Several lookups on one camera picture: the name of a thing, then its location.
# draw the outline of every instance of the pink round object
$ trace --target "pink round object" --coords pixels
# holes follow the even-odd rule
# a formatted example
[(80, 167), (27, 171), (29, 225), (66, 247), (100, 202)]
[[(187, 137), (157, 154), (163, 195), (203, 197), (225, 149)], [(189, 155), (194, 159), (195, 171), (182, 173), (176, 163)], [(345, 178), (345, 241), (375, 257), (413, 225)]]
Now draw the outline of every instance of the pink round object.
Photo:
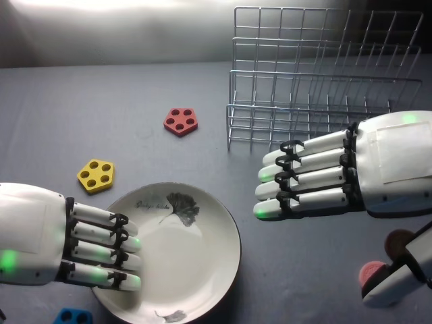
[(376, 270), (381, 268), (383, 265), (385, 265), (385, 263), (381, 261), (371, 261), (366, 263), (360, 270), (360, 273), (358, 274), (358, 280), (360, 281), (360, 285), (363, 287), (366, 281), (370, 277), (372, 277), (372, 275), (376, 272)]

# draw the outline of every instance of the gray leaf print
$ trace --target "gray leaf print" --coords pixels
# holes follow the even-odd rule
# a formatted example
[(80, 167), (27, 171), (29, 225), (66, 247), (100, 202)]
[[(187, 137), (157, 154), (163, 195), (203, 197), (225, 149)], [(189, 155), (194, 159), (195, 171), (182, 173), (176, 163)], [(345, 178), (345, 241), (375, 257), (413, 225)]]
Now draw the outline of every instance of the gray leaf print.
[(190, 227), (196, 221), (195, 216), (200, 212), (200, 207), (196, 206), (196, 202), (191, 196), (179, 192), (172, 192), (167, 196), (167, 200), (173, 207), (172, 214), (176, 214), (180, 218), (180, 221), (182, 221), (183, 225)]
[(166, 323), (180, 322), (181, 320), (183, 320), (187, 317), (187, 315), (182, 310), (177, 310), (175, 313), (173, 313), (171, 315), (167, 315), (167, 316), (160, 316), (156, 311), (155, 311), (155, 314), (158, 317), (163, 317), (163, 319), (165, 319)]

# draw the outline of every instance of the metal dish rack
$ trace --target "metal dish rack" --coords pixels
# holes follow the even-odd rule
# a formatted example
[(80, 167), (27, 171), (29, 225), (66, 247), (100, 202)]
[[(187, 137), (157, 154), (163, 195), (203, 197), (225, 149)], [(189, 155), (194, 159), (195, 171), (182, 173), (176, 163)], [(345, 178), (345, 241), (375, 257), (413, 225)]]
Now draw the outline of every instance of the metal dish rack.
[(421, 12), (235, 9), (227, 146), (307, 140), (411, 109)]

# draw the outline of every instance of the gray table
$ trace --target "gray table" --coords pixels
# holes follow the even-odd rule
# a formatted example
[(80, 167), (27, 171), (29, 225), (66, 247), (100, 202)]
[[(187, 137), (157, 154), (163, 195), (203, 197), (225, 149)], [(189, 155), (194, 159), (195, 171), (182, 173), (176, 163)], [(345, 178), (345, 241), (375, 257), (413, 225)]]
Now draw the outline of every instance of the gray table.
[[(431, 66), (423, 55), (413, 74), (424, 80), (416, 102), (423, 109), (432, 99)], [(430, 216), (254, 218), (266, 148), (250, 153), (238, 143), (227, 152), (229, 69), (197, 63), (0, 70), (0, 182), (33, 184), (101, 208), (154, 182), (185, 182), (216, 196), (238, 224), (242, 262), (222, 306), (197, 323), (430, 323), (427, 288), (394, 307), (369, 309), (358, 284), (366, 262), (388, 261), (383, 241), (390, 231), (415, 231)], [(184, 138), (167, 132), (162, 123), (172, 107), (195, 108), (199, 129)], [(76, 173), (92, 158), (114, 162), (116, 179), (112, 189), (88, 196)], [(96, 324), (119, 323), (88, 288), (0, 286), (8, 324), (50, 324), (63, 307), (91, 311)]]

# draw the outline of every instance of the plate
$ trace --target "plate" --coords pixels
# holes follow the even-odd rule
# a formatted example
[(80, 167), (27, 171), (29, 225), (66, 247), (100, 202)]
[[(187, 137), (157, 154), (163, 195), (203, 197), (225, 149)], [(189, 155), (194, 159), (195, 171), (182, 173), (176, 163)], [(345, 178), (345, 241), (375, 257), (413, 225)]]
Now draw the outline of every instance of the plate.
[(108, 210), (128, 216), (142, 244), (139, 293), (93, 288), (116, 317), (132, 324), (188, 323), (230, 289), (240, 264), (240, 235), (230, 212), (207, 192), (151, 184)]

